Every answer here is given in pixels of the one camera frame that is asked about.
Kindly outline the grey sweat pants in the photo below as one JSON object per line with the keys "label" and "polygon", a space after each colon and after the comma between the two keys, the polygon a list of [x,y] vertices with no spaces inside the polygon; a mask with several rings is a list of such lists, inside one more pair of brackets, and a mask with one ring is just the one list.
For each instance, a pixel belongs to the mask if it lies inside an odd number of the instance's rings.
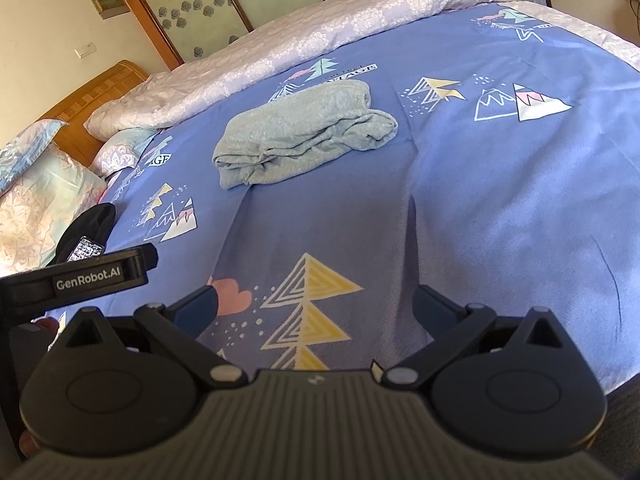
{"label": "grey sweat pants", "polygon": [[212,162],[225,190],[273,184],[382,148],[397,133],[397,119],[371,106],[366,82],[326,82],[232,117]]}

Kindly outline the smartphone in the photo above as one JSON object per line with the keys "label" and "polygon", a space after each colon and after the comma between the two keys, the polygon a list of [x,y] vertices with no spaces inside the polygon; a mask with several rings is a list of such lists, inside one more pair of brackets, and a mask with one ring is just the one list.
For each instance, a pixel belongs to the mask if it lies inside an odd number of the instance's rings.
{"label": "smartphone", "polygon": [[66,261],[78,261],[94,257],[99,257],[104,253],[104,246],[95,242],[91,238],[82,236],[67,256]]}

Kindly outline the black cloth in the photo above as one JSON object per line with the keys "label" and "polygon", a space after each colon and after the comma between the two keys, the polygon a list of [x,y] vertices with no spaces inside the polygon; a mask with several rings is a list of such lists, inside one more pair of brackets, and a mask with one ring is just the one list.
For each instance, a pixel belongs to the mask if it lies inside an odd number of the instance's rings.
{"label": "black cloth", "polygon": [[104,248],[116,221],[116,207],[111,203],[97,204],[80,214],[65,230],[56,245],[48,266],[68,261],[83,238]]}

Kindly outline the floral pillow stack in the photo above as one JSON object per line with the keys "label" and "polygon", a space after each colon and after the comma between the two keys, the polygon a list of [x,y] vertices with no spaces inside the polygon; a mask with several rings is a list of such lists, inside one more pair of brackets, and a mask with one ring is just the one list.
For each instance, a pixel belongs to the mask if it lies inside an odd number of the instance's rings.
{"label": "floral pillow stack", "polygon": [[49,263],[66,229],[106,189],[103,179],[55,144],[65,125],[58,119],[38,120],[1,148],[3,276]]}

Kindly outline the blue patterned bed sheet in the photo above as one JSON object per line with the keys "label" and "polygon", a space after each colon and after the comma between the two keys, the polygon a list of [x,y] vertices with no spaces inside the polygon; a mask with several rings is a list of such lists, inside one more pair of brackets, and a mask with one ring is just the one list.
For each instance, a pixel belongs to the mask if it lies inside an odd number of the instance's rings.
{"label": "blue patterned bed sheet", "polygon": [[[154,244],[130,315],[203,285],[201,342],[246,368],[388,367],[427,344],[416,286],[503,315],[551,309],[605,389],[639,370],[639,52],[535,11],[424,18],[284,70],[164,130],[106,194],[108,250]],[[361,80],[397,120],[382,148],[225,190],[237,114]]]}

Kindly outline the wooden headboard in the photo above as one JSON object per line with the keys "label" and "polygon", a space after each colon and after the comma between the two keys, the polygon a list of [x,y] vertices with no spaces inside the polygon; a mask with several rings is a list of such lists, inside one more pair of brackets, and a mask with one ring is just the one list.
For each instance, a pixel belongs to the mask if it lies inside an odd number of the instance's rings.
{"label": "wooden headboard", "polygon": [[40,119],[65,122],[54,143],[82,166],[89,167],[104,142],[90,136],[84,127],[85,121],[101,105],[121,98],[148,77],[137,64],[121,60],[55,104]]}

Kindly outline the small white blue pillow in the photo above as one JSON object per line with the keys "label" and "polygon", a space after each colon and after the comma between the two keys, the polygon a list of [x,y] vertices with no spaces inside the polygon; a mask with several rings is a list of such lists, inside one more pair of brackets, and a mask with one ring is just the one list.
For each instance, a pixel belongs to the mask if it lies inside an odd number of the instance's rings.
{"label": "small white blue pillow", "polygon": [[117,171],[136,166],[143,151],[157,133],[155,129],[145,128],[119,131],[102,145],[90,169],[106,179]]}

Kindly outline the white lilac quilt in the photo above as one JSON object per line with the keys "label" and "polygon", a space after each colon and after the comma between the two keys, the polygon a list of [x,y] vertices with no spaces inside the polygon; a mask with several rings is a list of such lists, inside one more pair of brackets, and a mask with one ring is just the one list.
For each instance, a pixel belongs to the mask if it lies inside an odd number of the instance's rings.
{"label": "white lilac quilt", "polygon": [[129,128],[168,128],[289,68],[379,32],[449,10],[525,0],[326,0],[258,27],[207,58],[157,73],[86,120],[105,142]]}

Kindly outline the white wall switch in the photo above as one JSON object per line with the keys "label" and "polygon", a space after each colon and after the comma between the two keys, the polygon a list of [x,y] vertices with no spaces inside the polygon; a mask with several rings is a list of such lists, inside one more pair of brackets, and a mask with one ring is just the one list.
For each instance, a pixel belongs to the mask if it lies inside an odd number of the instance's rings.
{"label": "white wall switch", "polygon": [[87,56],[92,55],[94,52],[96,52],[96,45],[93,42],[84,44],[83,46],[75,50],[78,58],[86,58]]}

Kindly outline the wall electrical panel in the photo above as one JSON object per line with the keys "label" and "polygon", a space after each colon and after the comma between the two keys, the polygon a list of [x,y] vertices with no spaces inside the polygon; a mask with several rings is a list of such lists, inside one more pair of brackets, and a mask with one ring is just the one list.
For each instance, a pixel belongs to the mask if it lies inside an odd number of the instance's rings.
{"label": "wall electrical panel", "polygon": [[107,20],[129,12],[125,0],[90,0],[100,18]]}

